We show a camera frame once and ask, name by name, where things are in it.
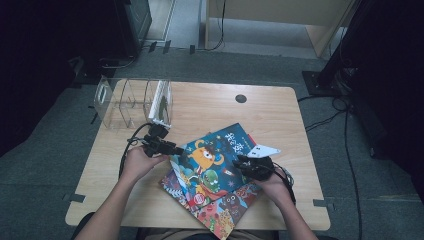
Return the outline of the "person's lap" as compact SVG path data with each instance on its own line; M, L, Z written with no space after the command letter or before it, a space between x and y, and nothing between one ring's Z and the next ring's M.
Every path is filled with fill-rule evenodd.
M208 230L139 228L137 240L221 240ZM277 231L233 230L225 240L279 240Z

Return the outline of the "dark blue monster picture book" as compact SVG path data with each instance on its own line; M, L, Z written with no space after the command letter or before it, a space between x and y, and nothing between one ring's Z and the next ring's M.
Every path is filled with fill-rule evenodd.
M255 146L239 123L187 143L171 166L191 210L198 210L247 184L233 162Z

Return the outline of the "dark curtain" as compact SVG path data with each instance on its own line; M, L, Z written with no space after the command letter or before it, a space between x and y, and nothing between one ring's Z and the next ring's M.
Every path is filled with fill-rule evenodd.
M353 87L424 203L424 0L364 0L355 22Z
M81 0L0 0L0 157L28 139L76 72Z

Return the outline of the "person's left hand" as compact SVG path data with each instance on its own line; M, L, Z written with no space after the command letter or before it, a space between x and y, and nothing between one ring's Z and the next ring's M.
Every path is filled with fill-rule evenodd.
M148 157L143 147L134 147L127 153L120 179L125 182L136 183L156 165L168 160L168 155Z

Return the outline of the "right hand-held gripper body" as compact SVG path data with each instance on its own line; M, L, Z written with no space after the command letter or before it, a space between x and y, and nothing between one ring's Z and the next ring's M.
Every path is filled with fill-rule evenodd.
M275 169L271 155L280 152L280 149L258 144L246 155L238 156L238 160L244 161L246 164L245 168L238 169L248 178L258 181L268 180Z

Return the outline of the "dark cabinet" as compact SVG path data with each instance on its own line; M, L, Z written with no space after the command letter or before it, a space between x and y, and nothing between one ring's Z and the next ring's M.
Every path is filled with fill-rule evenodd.
M152 23L148 0L114 0L127 56L139 55Z

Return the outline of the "black stand base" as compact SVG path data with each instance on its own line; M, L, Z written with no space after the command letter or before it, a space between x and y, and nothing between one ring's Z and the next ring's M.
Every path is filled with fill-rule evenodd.
M115 74L115 69L91 67L80 56L71 58L68 61L68 64L75 74L74 80L72 82L72 87L74 88L80 87L82 85L97 86L103 77L112 78Z

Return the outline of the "black metal stand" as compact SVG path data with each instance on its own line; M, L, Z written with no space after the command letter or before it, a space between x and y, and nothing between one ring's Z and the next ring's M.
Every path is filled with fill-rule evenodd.
M353 66L354 42L365 17L368 0L355 0L356 7L350 18L345 35L333 55L320 72L303 71L302 77L308 93L315 96L340 96L336 75L344 68Z

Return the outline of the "light blue animals picture book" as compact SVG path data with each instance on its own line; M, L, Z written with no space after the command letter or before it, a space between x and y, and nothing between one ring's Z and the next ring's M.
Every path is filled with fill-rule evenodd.
M248 183L222 198L197 209L190 207L173 171L160 181L163 189L188 210L219 240L226 240L249 206L255 201L260 187Z

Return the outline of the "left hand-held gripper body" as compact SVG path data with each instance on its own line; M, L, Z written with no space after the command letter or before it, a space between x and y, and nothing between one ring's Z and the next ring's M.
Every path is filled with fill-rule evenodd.
M146 146L145 153L152 157L156 154L175 155L178 147L175 143L165 140L169 133L169 126L163 121L154 119L150 123L148 133L143 137L143 144Z

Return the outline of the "person's right hand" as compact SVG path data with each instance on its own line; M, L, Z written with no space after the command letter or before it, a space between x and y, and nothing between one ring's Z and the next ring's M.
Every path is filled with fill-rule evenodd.
M255 180L255 183L262 188L265 194L273 201L290 201L290 193L284 184L283 180L286 175L281 169L276 172L266 181Z

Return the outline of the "clear acrylic book rack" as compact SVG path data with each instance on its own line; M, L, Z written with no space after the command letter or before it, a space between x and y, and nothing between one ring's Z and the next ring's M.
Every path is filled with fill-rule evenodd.
M102 77L94 107L107 129L135 129L145 123L171 128L173 96L169 80Z

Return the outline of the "light wooden cabinet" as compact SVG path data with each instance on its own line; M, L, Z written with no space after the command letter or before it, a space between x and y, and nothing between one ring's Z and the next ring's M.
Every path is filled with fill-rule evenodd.
M305 25L317 57L322 57L336 32L347 26L359 0L206 0L209 19L224 18Z

